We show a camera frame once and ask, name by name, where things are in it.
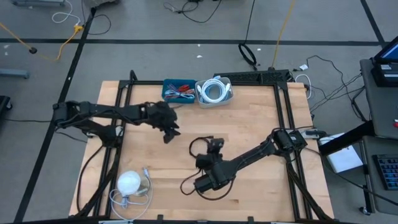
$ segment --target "yellow cable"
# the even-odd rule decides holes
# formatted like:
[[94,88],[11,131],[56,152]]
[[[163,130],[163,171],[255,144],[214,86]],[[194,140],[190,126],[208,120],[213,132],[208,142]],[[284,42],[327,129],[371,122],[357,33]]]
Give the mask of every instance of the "yellow cable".
[[276,57],[278,55],[279,41],[282,38],[282,34],[284,33],[286,23],[289,20],[289,17],[290,17],[290,15],[292,13],[292,10],[293,10],[293,7],[294,7],[294,3],[295,3],[295,0],[292,0],[292,3],[290,4],[289,12],[287,13],[287,16],[286,16],[286,19],[285,19],[285,22],[284,22],[284,25],[282,26],[282,28],[281,28],[281,30],[279,32],[278,41],[276,42],[276,47],[275,47],[274,59],[272,60],[272,65],[271,65],[272,68],[274,68]]
[[[32,47],[31,47],[30,45],[28,45],[27,43],[25,43],[24,41],[22,41],[17,35],[15,35],[11,30],[9,30],[9,29],[8,29],[3,23],[1,23],[1,22],[0,22],[0,27],[2,27],[5,31],[7,31],[9,34],[11,34],[11,35],[12,35],[15,39],[17,39],[23,46],[27,47],[29,50],[32,49]],[[55,62],[55,61],[57,61],[57,60],[60,60],[61,54],[62,54],[62,51],[63,51],[63,47],[64,47],[67,43],[69,43],[69,41],[71,41],[71,40],[76,36],[77,33],[79,33],[81,30],[83,30],[83,27],[82,27],[82,26],[75,25],[75,26],[74,26],[74,29],[75,29],[75,31],[74,31],[73,35],[72,35],[67,41],[65,41],[65,43],[63,43],[63,44],[61,45],[60,50],[59,50],[59,53],[58,53],[58,56],[57,56],[56,59],[48,58],[47,56],[42,55],[42,54],[37,54],[37,55],[40,56],[40,57],[42,57],[42,58],[44,58],[44,59],[46,59],[46,60],[50,60],[50,61],[53,61],[53,62]]]

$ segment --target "blue bin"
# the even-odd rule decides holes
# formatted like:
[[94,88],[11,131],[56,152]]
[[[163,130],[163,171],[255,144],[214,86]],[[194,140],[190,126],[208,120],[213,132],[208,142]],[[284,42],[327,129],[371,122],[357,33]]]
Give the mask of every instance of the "blue bin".
[[183,85],[189,85],[189,87],[191,89],[195,89],[195,84],[196,84],[195,80],[165,79],[163,81],[163,90],[162,90],[162,98],[164,101],[166,101],[168,103],[194,103],[195,102],[194,98],[193,99],[187,99],[184,97],[166,98],[165,92],[166,92],[166,90],[169,89],[168,88],[169,84],[173,84],[177,89]]

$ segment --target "gray floor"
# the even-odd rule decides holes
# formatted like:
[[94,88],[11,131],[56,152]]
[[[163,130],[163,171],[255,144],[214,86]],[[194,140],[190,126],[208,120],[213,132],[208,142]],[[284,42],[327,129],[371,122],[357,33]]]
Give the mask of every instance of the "gray floor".
[[[366,0],[385,40],[392,40],[398,29],[395,0]],[[74,13],[81,16],[80,1],[71,1]],[[180,7],[184,0],[170,0]],[[249,32],[250,40],[276,40],[289,8],[286,0],[259,0],[253,12]],[[111,30],[104,35],[89,35],[88,39],[244,39],[251,0],[224,0],[214,17],[206,24],[196,24],[180,14],[163,8],[163,1],[122,0],[97,10],[112,20]],[[192,17],[204,19],[216,6],[205,1]],[[76,20],[69,18],[63,24],[54,24],[51,15],[68,11],[57,6],[15,7],[9,1],[0,1],[0,21],[23,38],[66,39],[73,32]],[[103,17],[94,20],[90,32],[107,28]],[[0,31],[0,68],[30,71],[28,80],[0,78],[0,95],[9,95],[14,103],[7,115],[13,119],[51,118],[51,105],[56,103],[69,71],[77,44],[65,47],[62,59],[53,63],[28,53],[20,44],[1,42],[10,38]],[[377,41],[376,35],[363,10],[360,0],[297,0],[283,40]],[[60,44],[32,44],[46,55],[56,55]],[[266,70],[272,62],[274,45],[251,45]],[[378,46],[304,46],[281,45],[276,69],[293,69],[305,63],[312,55],[334,61],[344,73],[344,81],[359,74],[359,60],[374,56]],[[67,99],[95,102],[101,82],[127,79],[129,71],[136,71],[140,80],[165,78],[210,78],[218,72],[250,71],[241,58],[236,45],[231,44],[85,44],[73,77]],[[340,74],[328,62],[310,60],[305,71],[312,85],[326,93],[341,85]],[[349,86],[357,89],[361,79]],[[310,106],[321,100],[322,93],[315,90]],[[358,98],[365,116],[369,109],[364,94]],[[348,131],[361,124],[355,117],[347,97],[327,102],[315,112],[315,125],[330,134]],[[0,223],[12,222],[25,191],[35,160],[43,143],[48,124],[13,123],[3,121],[0,132]],[[84,137],[76,130],[65,132]],[[85,145],[59,134],[54,134],[34,194],[25,215],[25,221],[63,218],[68,215],[75,190],[78,170]],[[326,174],[328,188],[336,218],[357,223],[397,223],[397,217],[375,213],[370,217],[358,212],[364,205],[360,189]],[[364,182],[360,169],[344,173],[359,184]]]

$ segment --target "wooden tabletop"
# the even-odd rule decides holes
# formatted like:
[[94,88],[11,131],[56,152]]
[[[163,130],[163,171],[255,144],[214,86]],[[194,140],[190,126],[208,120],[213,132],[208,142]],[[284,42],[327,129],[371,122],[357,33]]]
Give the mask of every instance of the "wooden tabletop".
[[[288,86],[296,127],[312,125],[303,85],[289,83]],[[253,216],[259,222],[294,221],[285,161],[281,157],[269,156],[239,171],[232,191],[222,200],[211,202],[197,194],[185,196],[180,192],[182,180],[197,171],[194,158],[188,154],[188,146],[195,138],[209,135],[224,138],[221,151],[223,159],[228,160],[254,148],[265,140],[273,128],[279,127],[272,87],[234,86],[233,89],[234,99],[229,105],[204,110],[195,103],[176,109],[181,135],[168,144],[163,143],[163,133],[146,124],[126,126],[118,175],[127,170],[141,172],[143,167],[147,167],[154,188],[153,201],[140,219],[155,220],[157,215],[163,214],[165,220],[245,221],[248,216]],[[118,82],[103,82],[98,103],[114,105],[117,90]],[[161,85],[134,85],[130,104],[162,100],[161,90]],[[280,97],[287,121],[283,94]],[[95,121],[101,124],[111,122],[103,118],[95,118]],[[307,142],[309,148],[318,150],[315,141]],[[88,140],[82,165],[100,145],[98,138]],[[205,153],[206,144],[197,141],[193,151]],[[98,187],[104,152],[103,149],[89,163],[83,175],[81,207]],[[306,150],[302,151],[301,157],[308,191],[326,214],[333,217],[320,157]],[[224,194],[227,188],[216,192],[209,190],[205,195],[217,197]],[[186,192],[191,189],[193,180],[184,185]],[[108,189],[104,191],[100,214],[104,214],[108,192]],[[302,197],[298,195],[300,214],[305,217]],[[76,192],[71,215],[77,213],[75,200]],[[131,200],[140,202],[143,198],[131,197]],[[122,209],[116,206],[116,210],[126,218],[134,218],[144,207],[130,205],[128,209]]]

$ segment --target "white sphere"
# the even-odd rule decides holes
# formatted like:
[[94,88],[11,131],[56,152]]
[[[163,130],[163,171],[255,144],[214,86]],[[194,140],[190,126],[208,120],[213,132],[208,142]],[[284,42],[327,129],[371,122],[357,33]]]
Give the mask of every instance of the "white sphere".
[[140,184],[141,178],[134,171],[124,172],[118,178],[118,190],[123,197],[136,193]]

